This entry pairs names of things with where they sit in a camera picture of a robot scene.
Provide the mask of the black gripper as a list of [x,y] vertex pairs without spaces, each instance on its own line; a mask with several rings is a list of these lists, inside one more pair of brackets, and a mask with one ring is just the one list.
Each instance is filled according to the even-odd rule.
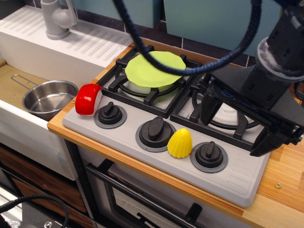
[[226,66],[208,75],[213,81],[201,101],[200,119],[204,125],[226,103],[264,127],[252,146],[251,156],[263,156],[282,144],[302,140],[304,109],[289,91],[292,77],[280,77],[257,65]]

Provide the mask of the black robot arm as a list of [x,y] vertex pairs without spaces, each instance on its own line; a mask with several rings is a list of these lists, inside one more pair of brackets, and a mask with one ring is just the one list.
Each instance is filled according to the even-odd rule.
[[203,124],[209,124],[225,103],[264,127],[251,149],[256,157],[283,144],[297,144],[304,133],[304,109],[289,90],[304,78],[304,3],[279,4],[283,13],[269,37],[259,43],[256,64],[212,71],[214,79],[201,101]]

